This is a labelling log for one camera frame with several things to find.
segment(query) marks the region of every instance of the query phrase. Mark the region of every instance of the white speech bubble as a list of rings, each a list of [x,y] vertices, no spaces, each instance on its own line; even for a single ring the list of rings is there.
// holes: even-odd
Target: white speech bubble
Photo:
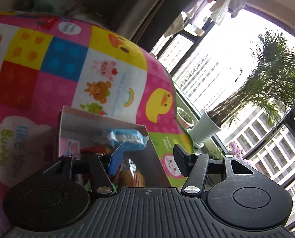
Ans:
[[[53,160],[54,130],[28,118],[8,116],[0,123],[0,181],[12,187]]]
[[[77,35],[81,31],[81,28],[78,25],[67,21],[61,22],[58,25],[58,29],[67,35]]]

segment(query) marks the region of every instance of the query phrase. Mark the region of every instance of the black gripper pad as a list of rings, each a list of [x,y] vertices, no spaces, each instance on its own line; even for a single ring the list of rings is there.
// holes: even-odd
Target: black gripper pad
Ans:
[[[12,228],[6,238],[292,238],[284,227],[244,231],[213,217],[198,198],[176,188],[122,188],[98,199],[90,212],[61,230],[33,232]]]

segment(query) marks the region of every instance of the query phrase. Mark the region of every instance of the blue square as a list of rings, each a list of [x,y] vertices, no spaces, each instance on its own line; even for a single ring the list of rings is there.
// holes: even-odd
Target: blue square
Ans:
[[[53,37],[40,70],[78,82],[87,52],[87,47]]]

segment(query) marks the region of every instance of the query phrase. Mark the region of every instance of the rainbow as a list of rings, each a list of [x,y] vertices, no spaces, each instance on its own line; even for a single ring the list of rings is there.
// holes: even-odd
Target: rainbow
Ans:
[[[129,88],[129,91],[127,92],[129,99],[124,103],[124,107],[128,107],[132,104],[134,99],[134,92],[131,88]]]

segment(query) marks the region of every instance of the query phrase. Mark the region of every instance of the colorful foam mat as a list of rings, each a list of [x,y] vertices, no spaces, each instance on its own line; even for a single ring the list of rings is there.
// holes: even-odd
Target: colorful foam mat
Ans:
[[[185,178],[172,148],[192,152],[176,120],[172,80],[119,35],[79,20],[0,12],[0,236],[10,187],[52,161],[63,105],[145,125],[172,186]]]

